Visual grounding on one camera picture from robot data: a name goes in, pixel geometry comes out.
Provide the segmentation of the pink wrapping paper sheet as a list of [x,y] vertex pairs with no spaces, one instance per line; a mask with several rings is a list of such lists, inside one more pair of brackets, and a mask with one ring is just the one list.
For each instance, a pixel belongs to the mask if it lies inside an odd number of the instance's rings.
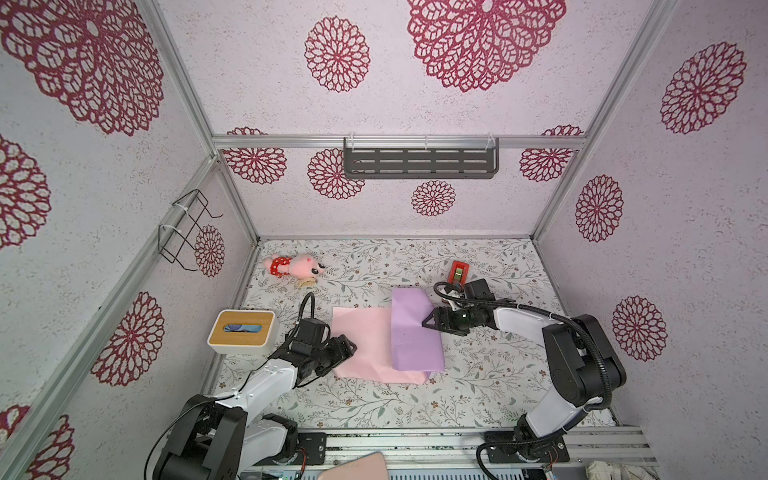
[[333,309],[331,331],[357,346],[334,369],[341,379],[381,384],[427,383],[445,371],[441,334],[422,326],[434,305],[420,288],[395,288],[387,307]]

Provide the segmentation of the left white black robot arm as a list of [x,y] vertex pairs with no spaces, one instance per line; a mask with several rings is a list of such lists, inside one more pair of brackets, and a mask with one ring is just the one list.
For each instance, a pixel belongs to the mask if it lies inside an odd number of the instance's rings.
[[333,336],[316,318],[316,298],[307,293],[284,341],[244,383],[225,395],[195,395],[151,447],[145,479],[237,479],[264,460],[288,463],[308,454],[297,423],[264,410],[283,395],[307,387],[351,359],[357,346]]

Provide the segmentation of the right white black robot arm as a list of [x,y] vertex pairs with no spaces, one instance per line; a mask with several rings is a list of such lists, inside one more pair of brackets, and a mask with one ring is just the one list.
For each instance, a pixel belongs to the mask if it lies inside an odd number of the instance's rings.
[[600,322],[591,315],[567,317],[545,309],[498,299],[486,280],[457,286],[438,282],[435,294],[447,301],[422,321],[424,328],[466,336],[485,327],[527,338],[545,350],[551,388],[521,419],[528,445],[550,441],[578,425],[590,412],[611,406],[626,370]]

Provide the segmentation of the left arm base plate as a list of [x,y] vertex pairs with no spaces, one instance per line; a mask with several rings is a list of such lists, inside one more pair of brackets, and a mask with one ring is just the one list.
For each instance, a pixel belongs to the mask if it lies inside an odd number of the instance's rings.
[[307,467],[320,466],[325,463],[328,435],[325,432],[299,432],[287,439],[288,465]]

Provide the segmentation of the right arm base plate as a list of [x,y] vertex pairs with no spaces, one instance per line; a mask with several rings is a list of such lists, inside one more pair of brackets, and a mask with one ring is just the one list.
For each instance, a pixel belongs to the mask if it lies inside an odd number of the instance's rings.
[[534,438],[519,431],[488,431],[478,452],[485,452],[492,464],[567,463],[571,460],[562,435]]

